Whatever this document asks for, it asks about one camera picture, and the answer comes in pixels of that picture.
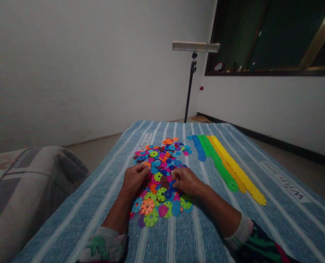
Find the floor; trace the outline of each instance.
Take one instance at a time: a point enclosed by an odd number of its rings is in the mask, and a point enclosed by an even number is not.
[[[188,118],[187,122],[198,122]],[[67,146],[68,150],[75,153],[92,173],[108,152],[119,140],[121,134],[116,134],[97,140]],[[265,152],[281,163],[290,173],[299,178],[313,191],[325,199],[325,166],[309,161],[292,153],[278,149],[272,145],[252,139]]]

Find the sleeve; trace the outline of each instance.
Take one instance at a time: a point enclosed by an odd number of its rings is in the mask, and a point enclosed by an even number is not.
[[[252,231],[246,242],[235,251],[240,262],[298,262],[286,255],[254,221]]]
[[[101,226],[88,240],[78,262],[119,262],[125,252],[126,238],[126,235]]]

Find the gray blanket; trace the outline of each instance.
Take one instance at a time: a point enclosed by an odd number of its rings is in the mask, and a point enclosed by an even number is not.
[[[0,262],[10,262],[22,250],[88,172],[61,147],[29,148],[18,154],[0,178]]]

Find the blue bedsheet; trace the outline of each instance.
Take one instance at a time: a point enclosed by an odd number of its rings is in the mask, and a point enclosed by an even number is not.
[[[138,121],[125,131],[96,171],[72,194],[13,261],[75,262],[88,238],[114,203],[126,168],[147,136],[161,146],[169,137],[191,146],[178,157],[235,208],[255,220],[291,257],[325,262],[325,201],[230,124]],[[266,197],[260,206],[249,194],[229,191],[211,158],[198,160],[188,135],[214,135]],[[127,262],[233,262],[208,213],[195,202],[193,212],[159,218],[141,229],[130,220]]]

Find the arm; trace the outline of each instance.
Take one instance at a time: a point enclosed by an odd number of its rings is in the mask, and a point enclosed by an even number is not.
[[[228,204],[189,168],[173,171],[174,188],[198,197],[212,214],[225,241],[241,262],[297,262],[252,220]]]
[[[135,193],[149,174],[151,167],[138,164],[125,172],[118,198],[102,226],[87,242],[79,262],[118,262],[126,245],[126,231],[130,206]]]

